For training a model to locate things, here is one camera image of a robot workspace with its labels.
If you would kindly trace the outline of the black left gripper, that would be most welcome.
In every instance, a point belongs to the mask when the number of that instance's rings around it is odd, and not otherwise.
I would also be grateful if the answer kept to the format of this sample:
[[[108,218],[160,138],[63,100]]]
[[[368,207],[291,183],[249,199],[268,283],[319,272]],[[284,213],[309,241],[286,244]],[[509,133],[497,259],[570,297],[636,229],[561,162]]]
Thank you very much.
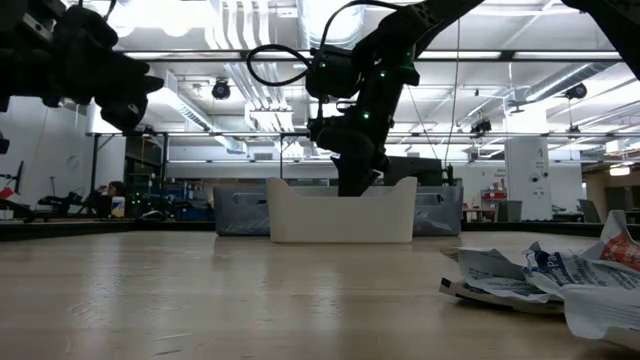
[[[108,20],[116,5],[111,0],[100,14],[83,0],[0,0],[0,111],[14,96],[82,105],[96,98],[103,120],[133,131],[148,105],[138,98],[165,81],[150,75],[147,63],[114,51],[118,35]]]

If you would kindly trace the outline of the person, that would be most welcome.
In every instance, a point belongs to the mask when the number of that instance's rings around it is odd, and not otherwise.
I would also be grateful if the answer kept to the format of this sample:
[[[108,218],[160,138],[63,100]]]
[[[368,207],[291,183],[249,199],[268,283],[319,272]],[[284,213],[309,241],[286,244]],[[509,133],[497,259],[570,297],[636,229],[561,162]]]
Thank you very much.
[[[111,181],[107,185],[102,185],[97,189],[95,200],[96,213],[100,218],[107,218],[112,213],[112,203],[114,197],[126,197],[127,189],[122,181]]]

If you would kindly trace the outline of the white plastic bin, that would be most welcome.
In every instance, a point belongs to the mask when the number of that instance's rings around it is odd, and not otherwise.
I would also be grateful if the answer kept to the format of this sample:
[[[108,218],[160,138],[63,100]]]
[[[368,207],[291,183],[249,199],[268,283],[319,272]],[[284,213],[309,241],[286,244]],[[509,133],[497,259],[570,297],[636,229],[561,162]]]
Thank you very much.
[[[407,244],[413,239],[417,179],[377,196],[305,196],[284,180],[266,184],[270,239],[280,244]]]

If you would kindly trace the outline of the white square column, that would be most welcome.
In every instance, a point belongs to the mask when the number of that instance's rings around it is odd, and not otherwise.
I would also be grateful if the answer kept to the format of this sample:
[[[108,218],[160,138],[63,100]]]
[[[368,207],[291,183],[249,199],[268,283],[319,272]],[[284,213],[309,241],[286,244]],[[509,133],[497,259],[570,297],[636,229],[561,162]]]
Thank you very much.
[[[507,195],[521,202],[521,219],[552,219],[548,142],[543,137],[509,138],[505,143]]]

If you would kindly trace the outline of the red white shelf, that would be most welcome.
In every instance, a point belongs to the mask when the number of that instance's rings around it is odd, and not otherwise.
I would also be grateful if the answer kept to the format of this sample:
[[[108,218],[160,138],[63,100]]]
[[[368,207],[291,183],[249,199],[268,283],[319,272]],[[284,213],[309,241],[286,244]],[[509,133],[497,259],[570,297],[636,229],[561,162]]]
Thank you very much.
[[[507,192],[502,189],[487,189],[480,192],[480,208],[483,217],[489,221],[497,220],[499,204],[507,200]]]

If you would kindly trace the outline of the black background machine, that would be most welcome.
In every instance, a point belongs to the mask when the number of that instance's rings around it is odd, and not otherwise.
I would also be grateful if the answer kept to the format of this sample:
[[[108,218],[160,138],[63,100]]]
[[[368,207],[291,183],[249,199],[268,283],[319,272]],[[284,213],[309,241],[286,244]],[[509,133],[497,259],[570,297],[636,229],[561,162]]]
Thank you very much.
[[[178,204],[171,195],[132,193],[126,196],[125,216],[138,220],[169,220],[176,216]]]

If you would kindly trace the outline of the black background monitor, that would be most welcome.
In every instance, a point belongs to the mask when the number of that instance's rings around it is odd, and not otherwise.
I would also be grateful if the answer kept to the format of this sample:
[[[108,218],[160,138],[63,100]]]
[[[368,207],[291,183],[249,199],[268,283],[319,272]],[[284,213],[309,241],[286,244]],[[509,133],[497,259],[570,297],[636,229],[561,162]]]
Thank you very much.
[[[395,186],[406,177],[415,177],[419,186],[441,186],[443,167],[439,159],[417,157],[390,157],[384,185]]]

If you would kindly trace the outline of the black rectangular rig frame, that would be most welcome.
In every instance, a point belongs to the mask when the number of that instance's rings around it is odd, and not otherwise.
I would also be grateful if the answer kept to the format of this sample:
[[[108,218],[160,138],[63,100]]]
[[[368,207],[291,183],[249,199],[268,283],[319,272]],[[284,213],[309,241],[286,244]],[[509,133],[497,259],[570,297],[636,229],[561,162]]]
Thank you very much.
[[[281,133],[278,140],[279,175],[287,179],[337,179],[333,163],[339,155],[320,148],[307,133]]]

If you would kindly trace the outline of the LED light bar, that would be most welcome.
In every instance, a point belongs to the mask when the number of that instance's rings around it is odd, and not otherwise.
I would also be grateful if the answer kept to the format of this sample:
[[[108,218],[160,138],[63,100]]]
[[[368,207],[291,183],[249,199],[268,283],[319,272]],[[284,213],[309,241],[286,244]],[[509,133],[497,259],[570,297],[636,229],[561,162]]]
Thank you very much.
[[[521,60],[620,60],[621,56],[616,51],[517,51],[514,59]]]
[[[498,59],[500,51],[425,51],[420,60],[484,60]]]
[[[260,52],[254,56],[255,60],[267,60],[267,61],[298,61],[302,58],[311,60],[312,56],[308,51],[289,53],[285,51],[265,51]]]
[[[138,60],[154,60],[154,61],[169,61],[169,60],[236,60],[241,58],[239,52],[225,52],[225,51],[130,51],[124,52],[124,55]]]

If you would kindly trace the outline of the dark translucent plastic bin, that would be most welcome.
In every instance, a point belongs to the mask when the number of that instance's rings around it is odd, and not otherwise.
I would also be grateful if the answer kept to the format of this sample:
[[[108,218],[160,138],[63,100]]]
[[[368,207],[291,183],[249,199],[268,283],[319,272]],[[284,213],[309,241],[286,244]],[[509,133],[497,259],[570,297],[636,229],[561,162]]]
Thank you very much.
[[[269,236],[265,186],[224,185],[213,190],[216,232],[220,236]]]
[[[457,236],[461,232],[464,188],[420,186],[416,192],[413,235]]]

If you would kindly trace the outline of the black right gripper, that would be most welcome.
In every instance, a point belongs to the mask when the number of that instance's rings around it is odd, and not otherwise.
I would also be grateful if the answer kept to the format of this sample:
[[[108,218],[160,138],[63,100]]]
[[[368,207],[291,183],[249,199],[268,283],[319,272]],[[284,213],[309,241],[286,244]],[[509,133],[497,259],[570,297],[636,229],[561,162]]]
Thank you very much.
[[[313,142],[340,154],[332,159],[339,197],[361,196],[386,172],[384,144],[400,95],[406,84],[420,79],[413,45],[351,51],[360,72],[358,91],[350,98],[316,98],[317,115],[307,123]]]

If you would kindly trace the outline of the black aluminium table frame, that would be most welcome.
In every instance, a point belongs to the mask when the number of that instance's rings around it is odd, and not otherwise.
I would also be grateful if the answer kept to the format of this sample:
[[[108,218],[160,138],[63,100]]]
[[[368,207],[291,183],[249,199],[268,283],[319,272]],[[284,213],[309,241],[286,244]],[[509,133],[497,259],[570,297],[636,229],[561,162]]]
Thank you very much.
[[[463,232],[533,232],[598,237],[603,224],[561,222],[463,223]],[[214,232],[214,222],[95,221],[0,224],[0,242],[123,232]]]

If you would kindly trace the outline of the grey background bin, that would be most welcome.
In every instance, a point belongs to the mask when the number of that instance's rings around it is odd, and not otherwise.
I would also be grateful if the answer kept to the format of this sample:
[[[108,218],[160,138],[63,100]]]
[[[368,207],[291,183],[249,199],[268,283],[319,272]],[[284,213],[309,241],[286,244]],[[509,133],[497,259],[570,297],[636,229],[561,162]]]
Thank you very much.
[[[498,223],[515,223],[521,221],[522,201],[506,200],[498,204],[496,221]]]

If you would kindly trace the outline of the round ceiling air duct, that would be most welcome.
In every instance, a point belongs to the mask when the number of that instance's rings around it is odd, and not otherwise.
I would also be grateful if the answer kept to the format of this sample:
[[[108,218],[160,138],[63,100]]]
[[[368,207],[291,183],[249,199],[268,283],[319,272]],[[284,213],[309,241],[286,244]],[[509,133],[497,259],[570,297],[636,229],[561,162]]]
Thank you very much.
[[[351,0],[296,0],[301,38],[306,47],[320,46],[329,18]],[[366,8],[357,5],[342,10],[332,21],[325,43],[352,48],[359,40]]]

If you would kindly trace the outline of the white packet small logo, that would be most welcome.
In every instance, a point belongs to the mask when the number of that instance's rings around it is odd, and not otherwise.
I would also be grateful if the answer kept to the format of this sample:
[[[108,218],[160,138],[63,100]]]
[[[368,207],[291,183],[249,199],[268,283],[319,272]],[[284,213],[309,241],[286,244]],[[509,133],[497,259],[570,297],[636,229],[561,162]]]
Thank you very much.
[[[574,336],[640,352],[640,290],[567,285],[560,294]]]

